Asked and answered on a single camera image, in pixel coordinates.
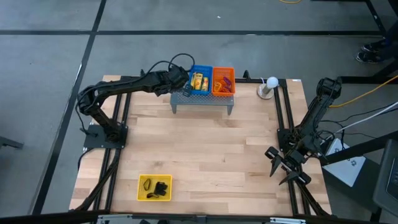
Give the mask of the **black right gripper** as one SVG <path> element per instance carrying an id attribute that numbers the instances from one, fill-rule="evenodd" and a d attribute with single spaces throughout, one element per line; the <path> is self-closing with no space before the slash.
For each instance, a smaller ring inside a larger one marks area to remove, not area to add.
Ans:
<path id="1" fill-rule="evenodd" d="M 307 185 L 311 182 L 312 179 L 309 175 L 303 171 L 299 171 L 299 167 L 304 161 L 304 157 L 298 151 L 289 151 L 285 157 L 282 157 L 279 155 L 279 151 L 276 148 L 270 147 L 264 154 L 271 160 L 272 166 L 270 177 L 274 175 L 278 167 L 281 167 L 287 172 L 287 176 L 279 182 L 279 185 L 290 180 L 296 180 L 298 183 L 303 185 Z"/>

